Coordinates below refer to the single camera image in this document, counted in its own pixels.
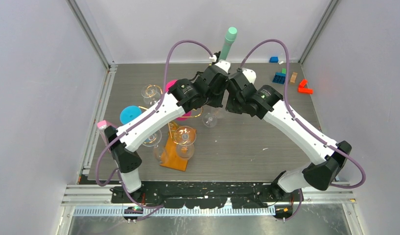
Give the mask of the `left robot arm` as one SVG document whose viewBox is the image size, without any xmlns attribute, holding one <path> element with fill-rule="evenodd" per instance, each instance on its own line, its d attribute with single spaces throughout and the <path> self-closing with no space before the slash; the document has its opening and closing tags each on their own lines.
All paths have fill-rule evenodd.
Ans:
<svg viewBox="0 0 400 235">
<path fill-rule="evenodd" d="M 220 61 L 208 66 L 193 82 L 179 79 L 164 94 L 162 101 L 137 118 L 118 128 L 109 126 L 105 129 L 109 150 L 118 166 L 120 180 L 125 185 L 123 196 L 129 202 L 136 203 L 142 197 L 138 171 L 142 159 L 137 153 L 138 148 L 170 121 L 193 109 L 205 105 L 222 107 L 230 67 L 229 62 Z"/>
</svg>

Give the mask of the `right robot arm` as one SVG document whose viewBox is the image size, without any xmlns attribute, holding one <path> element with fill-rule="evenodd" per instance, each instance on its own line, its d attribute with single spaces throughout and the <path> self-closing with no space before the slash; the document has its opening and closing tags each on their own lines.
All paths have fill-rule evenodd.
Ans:
<svg viewBox="0 0 400 235">
<path fill-rule="evenodd" d="M 325 191 L 346 163 L 344 154 L 352 146 L 323 135 L 314 126 L 287 107 L 283 96 L 269 85 L 256 89 L 256 73 L 239 70 L 229 77 L 227 111 L 249 114 L 273 125 L 289 137 L 310 159 L 310 163 L 295 170 L 283 171 L 272 182 L 272 196 L 284 201 L 299 188 L 313 187 Z"/>
</svg>

